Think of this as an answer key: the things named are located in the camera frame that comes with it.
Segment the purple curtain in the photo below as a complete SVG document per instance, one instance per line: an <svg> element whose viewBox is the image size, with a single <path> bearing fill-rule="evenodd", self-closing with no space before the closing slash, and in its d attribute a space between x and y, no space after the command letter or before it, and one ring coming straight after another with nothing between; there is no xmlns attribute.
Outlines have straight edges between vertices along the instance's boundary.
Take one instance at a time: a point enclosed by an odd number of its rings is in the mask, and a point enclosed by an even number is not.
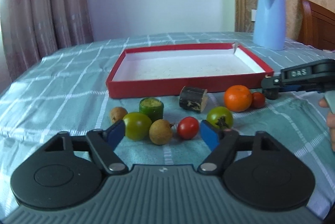
<svg viewBox="0 0 335 224"><path fill-rule="evenodd" d="M86 0L0 0L0 18L13 81L44 56L93 41Z"/></svg>

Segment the cucumber piece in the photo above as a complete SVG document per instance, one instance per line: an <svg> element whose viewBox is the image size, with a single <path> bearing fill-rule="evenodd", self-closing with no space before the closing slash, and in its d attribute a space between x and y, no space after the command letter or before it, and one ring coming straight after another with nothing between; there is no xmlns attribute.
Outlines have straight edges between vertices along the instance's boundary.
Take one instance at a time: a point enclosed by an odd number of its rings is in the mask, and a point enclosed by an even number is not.
<svg viewBox="0 0 335 224"><path fill-rule="evenodd" d="M146 97L140 101L139 111L146 114L152 122L163 119L164 104L154 97Z"/></svg>

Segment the brown round fruit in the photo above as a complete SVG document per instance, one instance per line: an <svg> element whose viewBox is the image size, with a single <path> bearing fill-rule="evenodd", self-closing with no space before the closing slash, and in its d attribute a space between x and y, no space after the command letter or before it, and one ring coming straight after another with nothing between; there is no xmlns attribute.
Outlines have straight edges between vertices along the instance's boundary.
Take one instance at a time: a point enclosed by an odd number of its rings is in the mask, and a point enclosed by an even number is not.
<svg viewBox="0 0 335 224"><path fill-rule="evenodd" d="M172 136L173 132L169 121L159 119L152 123L149 130L149 137L155 145L167 144L172 139Z"/></svg>
<svg viewBox="0 0 335 224"><path fill-rule="evenodd" d="M127 110L122 107L115 107L109 112L109 117L112 123L122 120L128 114Z"/></svg>

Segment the white wall switch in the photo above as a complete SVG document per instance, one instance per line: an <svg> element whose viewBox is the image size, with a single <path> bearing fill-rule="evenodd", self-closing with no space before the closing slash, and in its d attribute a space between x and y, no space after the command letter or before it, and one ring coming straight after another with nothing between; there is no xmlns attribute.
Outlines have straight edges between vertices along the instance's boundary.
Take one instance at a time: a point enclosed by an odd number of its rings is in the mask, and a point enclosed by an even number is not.
<svg viewBox="0 0 335 224"><path fill-rule="evenodd" d="M255 22L255 21L256 21L256 12L257 12L256 9L252 9L252 10L251 10L251 21L252 21L252 22Z"/></svg>

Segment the electric kettle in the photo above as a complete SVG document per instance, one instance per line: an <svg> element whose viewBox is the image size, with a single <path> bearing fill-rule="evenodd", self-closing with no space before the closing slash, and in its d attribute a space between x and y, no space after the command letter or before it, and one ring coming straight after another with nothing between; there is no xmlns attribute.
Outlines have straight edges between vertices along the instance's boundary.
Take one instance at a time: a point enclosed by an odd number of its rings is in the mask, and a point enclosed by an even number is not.
<svg viewBox="0 0 335 224"><path fill-rule="evenodd" d="M283 50L286 35L286 0L258 0L254 44Z"/></svg>

